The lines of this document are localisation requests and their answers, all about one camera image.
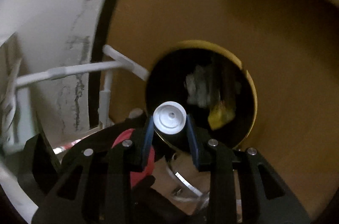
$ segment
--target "metal screw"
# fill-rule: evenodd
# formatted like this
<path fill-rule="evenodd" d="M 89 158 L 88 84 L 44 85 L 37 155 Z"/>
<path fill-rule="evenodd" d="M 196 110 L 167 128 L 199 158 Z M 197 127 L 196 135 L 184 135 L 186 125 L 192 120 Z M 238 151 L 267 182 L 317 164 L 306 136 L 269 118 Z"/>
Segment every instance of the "metal screw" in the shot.
<path fill-rule="evenodd" d="M 249 155 L 256 155 L 257 154 L 257 150 L 253 147 L 250 147 L 249 149 L 247 149 L 247 153 Z"/>
<path fill-rule="evenodd" d="M 85 156 L 91 156 L 93 154 L 93 149 L 92 148 L 88 148 L 84 150 L 84 155 Z"/>
<path fill-rule="evenodd" d="M 123 147 L 130 147 L 132 144 L 133 144 L 133 142 L 131 140 L 124 140 L 122 142 Z"/>
<path fill-rule="evenodd" d="M 208 144 L 212 147 L 216 147 L 219 143 L 216 139 L 209 139 Z"/>

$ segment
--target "tan panel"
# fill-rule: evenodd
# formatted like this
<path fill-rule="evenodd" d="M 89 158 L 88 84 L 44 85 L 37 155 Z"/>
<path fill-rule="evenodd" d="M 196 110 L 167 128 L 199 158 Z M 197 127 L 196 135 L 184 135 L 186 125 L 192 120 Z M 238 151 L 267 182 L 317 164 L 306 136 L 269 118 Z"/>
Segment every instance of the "tan panel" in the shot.
<path fill-rule="evenodd" d="M 177 41 L 240 58 L 258 94 L 254 146 L 312 217 L 339 186 L 339 11 L 326 0 L 119 0 L 107 43 L 147 69 Z M 114 78 L 111 118 L 144 107 L 145 83 Z"/>

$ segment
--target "white plastic rod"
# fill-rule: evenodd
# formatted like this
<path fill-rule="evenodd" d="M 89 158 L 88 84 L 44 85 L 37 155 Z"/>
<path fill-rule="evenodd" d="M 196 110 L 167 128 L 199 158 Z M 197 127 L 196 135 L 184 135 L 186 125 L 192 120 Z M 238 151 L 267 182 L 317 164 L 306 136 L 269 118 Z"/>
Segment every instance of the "white plastic rod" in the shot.
<path fill-rule="evenodd" d="M 105 61 L 98 63 L 88 63 L 75 66 L 66 66 L 66 67 L 56 67 L 48 69 L 47 71 L 29 74 L 25 76 L 18 77 L 16 80 L 16 87 L 24 87 L 29 84 L 43 81 L 43 80 L 54 80 L 59 78 L 64 78 L 71 75 L 90 73 L 96 71 L 103 71 L 115 68 L 125 68 L 129 69 L 128 66 L 124 66 L 123 63 L 118 61 Z"/>
<path fill-rule="evenodd" d="M 113 49 L 109 45 L 104 45 L 104 47 L 102 48 L 102 51 L 105 55 L 113 58 L 114 60 L 117 60 L 123 63 L 127 70 L 130 70 L 133 74 L 137 75 L 142 80 L 144 81 L 147 80 L 149 72 L 147 71 L 147 69 L 145 69 L 138 63 L 124 56 L 122 53 L 119 53 L 117 50 Z"/>
<path fill-rule="evenodd" d="M 105 73 L 104 90 L 110 91 L 113 80 L 113 70 L 107 70 Z"/>
<path fill-rule="evenodd" d="M 108 126 L 108 113 L 110 111 L 110 99 L 111 99 L 111 91 L 110 90 L 102 90 L 99 93 L 99 121 L 102 123 L 102 128 L 106 128 Z"/>

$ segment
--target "white nozzle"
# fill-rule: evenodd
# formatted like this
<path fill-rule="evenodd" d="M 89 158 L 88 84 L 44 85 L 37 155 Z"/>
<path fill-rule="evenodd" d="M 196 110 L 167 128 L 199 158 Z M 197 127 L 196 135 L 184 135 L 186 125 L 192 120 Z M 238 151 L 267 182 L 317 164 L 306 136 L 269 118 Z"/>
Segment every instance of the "white nozzle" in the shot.
<path fill-rule="evenodd" d="M 174 101 L 159 105 L 153 113 L 154 125 L 158 131 L 174 135 L 179 133 L 186 124 L 184 107 Z"/>

